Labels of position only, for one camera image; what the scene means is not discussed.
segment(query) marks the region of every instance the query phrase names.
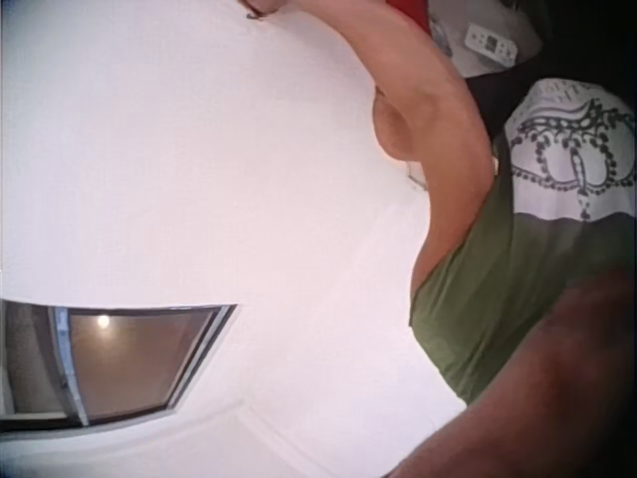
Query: black printed design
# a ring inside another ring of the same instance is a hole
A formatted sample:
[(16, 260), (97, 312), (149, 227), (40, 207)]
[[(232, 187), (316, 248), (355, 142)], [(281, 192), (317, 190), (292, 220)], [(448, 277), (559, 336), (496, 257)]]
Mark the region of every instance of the black printed design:
[[(518, 127), (518, 134), (511, 140), (511, 150), (530, 140), (535, 144), (536, 161), (541, 174), (536, 174), (522, 167), (512, 165), (514, 177), (530, 181), (544, 189), (560, 192), (577, 190), (577, 199), (581, 206), (580, 217), (583, 221), (590, 219), (588, 212), (591, 195), (601, 195), (611, 188), (631, 187), (635, 183), (635, 162), (630, 171), (623, 177), (617, 177), (617, 161), (611, 150), (606, 131), (625, 126), (634, 136), (635, 118), (631, 114), (623, 114), (617, 108), (604, 110), (599, 100), (591, 100), (577, 110), (568, 111), (557, 108), (547, 111), (564, 113), (569, 116), (580, 115), (578, 119), (554, 116), (538, 116), (527, 119)], [(569, 181), (558, 181), (551, 176), (545, 155), (547, 148), (561, 142), (568, 149), (570, 162), (575, 178)], [(590, 184), (586, 180), (585, 163), (580, 155), (583, 143), (588, 143), (600, 152), (606, 169), (606, 177), (601, 184)]]

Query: skin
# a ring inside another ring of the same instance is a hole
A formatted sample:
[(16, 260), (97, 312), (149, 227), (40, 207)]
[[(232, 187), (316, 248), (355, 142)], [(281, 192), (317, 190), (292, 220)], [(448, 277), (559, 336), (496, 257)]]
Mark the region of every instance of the skin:
[[(285, 2), (251, 3), (267, 13)], [(413, 291), (462, 244), (493, 185), (478, 110), (431, 39), (383, 1), (292, 3), (339, 33), (378, 85), (373, 118), (381, 146), (423, 167), (431, 222)], [(391, 477), (577, 476), (632, 396), (633, 326), (632, 274), (609, 273), (565, 291), (481, 397)]]

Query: window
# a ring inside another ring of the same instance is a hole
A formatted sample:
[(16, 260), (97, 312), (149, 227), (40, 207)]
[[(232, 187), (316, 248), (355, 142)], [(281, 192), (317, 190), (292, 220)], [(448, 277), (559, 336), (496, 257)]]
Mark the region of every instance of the window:
[(234, 309), (3, 301), (0, 427), (82, 428), (174, 408)]

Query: green tank top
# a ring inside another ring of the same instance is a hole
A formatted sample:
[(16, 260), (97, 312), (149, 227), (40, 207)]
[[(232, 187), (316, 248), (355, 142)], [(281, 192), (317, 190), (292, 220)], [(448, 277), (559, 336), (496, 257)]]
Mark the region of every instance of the green tank top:
[(493, 189), (411, 307), (416, 340), (467, 403), (570, 283), (634, 267), (633, 130), (607, 92), (545, 80), (495, 141)]

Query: red object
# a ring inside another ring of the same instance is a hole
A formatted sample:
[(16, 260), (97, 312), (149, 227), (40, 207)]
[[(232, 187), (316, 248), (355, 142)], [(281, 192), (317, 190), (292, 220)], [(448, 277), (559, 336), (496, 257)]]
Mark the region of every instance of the red object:
[(387, 5), (391, 5), (397, 10), (411, 18), (428, 35), (429, 29), (429, 0), (387, 0)]

